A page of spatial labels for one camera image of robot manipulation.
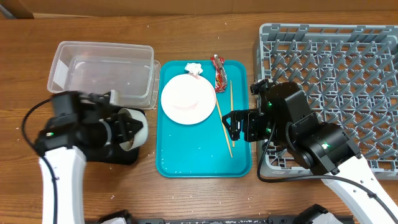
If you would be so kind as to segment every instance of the brown tabletop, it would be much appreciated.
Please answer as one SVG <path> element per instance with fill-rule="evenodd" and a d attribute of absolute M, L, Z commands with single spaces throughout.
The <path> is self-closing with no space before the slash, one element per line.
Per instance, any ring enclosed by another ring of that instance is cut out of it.
<path fill-rule="evenodd" d="M 244 64 L 253 82 L 252 47 L 261 24 L 398 24 L 398 13 L 320 12 L 225 16 L 103 17 L 0 21 L 0 223 L 41 223 L 42 176 L 39 158 L 23 141 L 22 117 L 47 99 L 47 79 L 63 40 L 150 45 L 162 65 L 170 60 L 203 60 L 213 54 Z M 250 96 L 250 107 L 254 98 Z M 49 105 L 28 122 L 35 138 Z M 320 181 L 265 184 L 253 167 L 237 179 L 168 179 L 155 168 L 157 110 L 147 111 L 149 139 L 133 166 L 91 162 L 84 176 L 85 218 L 128 209 L 138 218 L 242 218 L 298 214 L 314 203 L 339 215 L 351 214 Z M 398 202 L 398 182 L 381 181 Z"/>

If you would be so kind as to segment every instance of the turquoise tray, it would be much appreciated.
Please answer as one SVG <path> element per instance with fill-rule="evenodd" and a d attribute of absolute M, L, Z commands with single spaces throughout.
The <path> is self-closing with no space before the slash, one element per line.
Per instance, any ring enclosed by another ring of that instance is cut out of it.
<path fill-rule="evenodd" d="M 229 155 L 224 131 L 217 106 L 204 121 L 194 125 L 182 125 L 166 116 L 160 103 L 162 90 L 174 76 L 184 74 L 187 63 L 200 63 L 201 76 L 215 85 L 215 68 L 210 60 L 171 61 L 160 71 L 159 100 L 156 135 L 156 168 L 165 177 L 242 177 L 251 168 L 251 148 L 241 140 L 232 147 L 233 158 Z M 233 82 L 234 110 L 245 110 L 248 104 L 248 82 L 246 69 L 237 61 L 227 60 L 224 64 L 228 76 L 228 87 L 224 93 L 217 93 L 221 114 L 231 111 L 229 98 L 230 84 Z"/>

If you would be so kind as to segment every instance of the black cable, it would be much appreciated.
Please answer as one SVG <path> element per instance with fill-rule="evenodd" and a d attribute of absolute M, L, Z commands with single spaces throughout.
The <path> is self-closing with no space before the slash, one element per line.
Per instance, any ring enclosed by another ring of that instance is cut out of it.
<path fill-rule="evenodd" d="M 303 176 L 298 176 L 298 177 L 286 177 L 286 178 L 279 178 L 279 179 L 265 179 L 265 178 L 261 177 L 261 174 L 260 174 L 261 165 L 262 165 L 262 162 L 264 161 L 265 155 L 268 151 L 268 147 L 271 142 L 271 139 L 274 136 L 275 127 L 276 127 L 276 123 L 274 122 L 274 124 L 272 125 L 271 134 L 270 134 L 267 144 L 262 152 L 262 155 L 261 155 L 261 158 L 259 161 L 259 165 L 257 167 L 257 177 L 259 180 L 261 180 L 265 183 L 281 183 L 281 182 L 290 182 L 290 181 L 298 181 L 298 180 L 313 180 L 313 179 L 330 179 L 330 180 L 339 180 L 342 182 L 346 182 L 346 183 L 352 184 L 355 187 L 365 191 L 368 194 L 369 198 L 374 198 L 380 204 L 380 206 L 388 213 L 388 215 L 392 218 L 392 220 L 396 224 L 398 224 L 398 219 L 395 217 L 393 212 L 390 210 L 390 208 L 388 208 L 388 206 L 375 193 L 373 193 L 371 190 L 369 190 L 365 186 L 363 186 L 353 180 L 349 180 L 349 179 L 343 178 L 343 177 L 332 176 L 332 175 L 303 175 Z M 294 146 L 290 142 L 289 134 L 287 131 L 286 131 L 286 136 L 287 136 L 289 147 L 292 147 L 292 150 L 295 150 Z"/>
<path fill-rule="evenodd" d="M 22 136 L 24 137 L 24 139 L 25 139 L 25 141 L 28 143 L 28 145 L 29 145 L 34 151 L 36 151 L 36 152 L 38 152 L 39 150 L 37 150 L 37 149 L 35 148 L 35 146 L 33 145 L 33 143 L 31 143 L 31 141 L 29 140 L 29 138 L 27 137 L 26 132 L 25 132 L 26 121 L 27 121 L 27 118 L 29 117 L 29 115 L 30 115 L 34 110 L 36 110 L 38 107 L 42 106 L 43 104 L 48 103 L 49 101 L 51 101 L 51 99 L 47 99 L 47 100 L 44 100 L 44 101 L 42 101 L 42 102 L 36 104 L 34 107 L 32 107 L 32 109 L 30 109 L 30 110 L 26 113 L 24 119 L 22 120 L 22 125 L 21 125 Z M 57 217 L 57 215 L 58 215 L 58 190 L 57 190 L 57 179 L 56 179 L 56 177 L 55 177 L 54 170 L 52 169 L 51 164 L 49 163 L 49 161 L 44 157 L 44 155 L 39 155 L 39 156 L 40 156 L 40 157 L 42 158 L 42 160 L 45 162 L 45 165 L 47 165 L 47 167 L 49 168 L 50 174 L 51 174 L 51 180 L 52 180 L 53 191 L 54 191 L 54 215 L 53 215 L 53 223 L 54 223 L 54 224 L 57 224 L 57 218 L 58 218 L 58 217 Z"/>

